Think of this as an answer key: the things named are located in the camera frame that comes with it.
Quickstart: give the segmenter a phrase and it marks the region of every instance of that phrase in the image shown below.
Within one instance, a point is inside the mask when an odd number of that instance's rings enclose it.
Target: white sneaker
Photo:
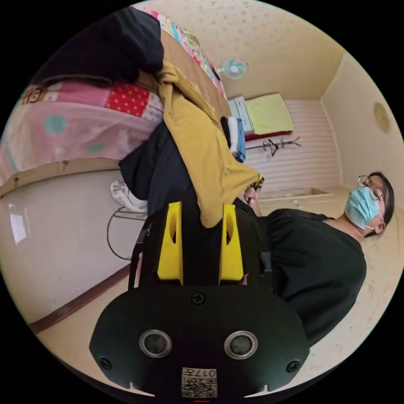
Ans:
[[[123,181],[116,180],[109,187],[115,202],[135,213],[147,214],[147,201],[139,201],[138,204],[130,200],[131,192]]]

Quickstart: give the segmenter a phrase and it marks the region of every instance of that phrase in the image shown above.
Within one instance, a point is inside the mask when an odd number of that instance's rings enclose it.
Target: folded towel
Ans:
[[[292,118],[280,94],[269,94],[246,101],[256,135],[295,130]]]
[[[227,124],[229,125],[229,132],[230,132],[230,151],[232,153],[236,153],[237,144],[239,142],[239,129],[237,125],[237,118],[228,117]]]

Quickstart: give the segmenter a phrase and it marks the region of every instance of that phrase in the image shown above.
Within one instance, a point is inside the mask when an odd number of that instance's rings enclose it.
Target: label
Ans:
[[[141,252],[139,254],[138,266],[136,267],[135,284],[133,287],[139,287],[140,272],[142,270],[142,260],[143,260],[143,253]]]
[[[216,369],[183,367],[181,375],[182,396],[186,398],[215,398],[218,396]]]

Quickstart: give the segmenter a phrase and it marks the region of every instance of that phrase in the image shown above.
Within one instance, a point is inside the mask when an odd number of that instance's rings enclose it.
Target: pink bedsheet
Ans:
[[[127,83],[98,88],[60,82],[42,91],[29,86],[0,144],[0,185],[14,173],[42,164],[91,157],[122,159],[162,122],[163,104]]]

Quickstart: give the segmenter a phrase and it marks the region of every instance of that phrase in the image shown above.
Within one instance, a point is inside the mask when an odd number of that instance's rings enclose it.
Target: yellow cloth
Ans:
[[[280,94],[269,94],[246,101],[248,114],[254,125],[254,133],[294,131],[292,118]]]
[[[167,60],[158,74],[159,95],[167,125],[191,177],[204,227],[223,217],[223,205],[259,178],[257,171],[235,160],[223,133],[215,126],[215,110],[197,85]]]

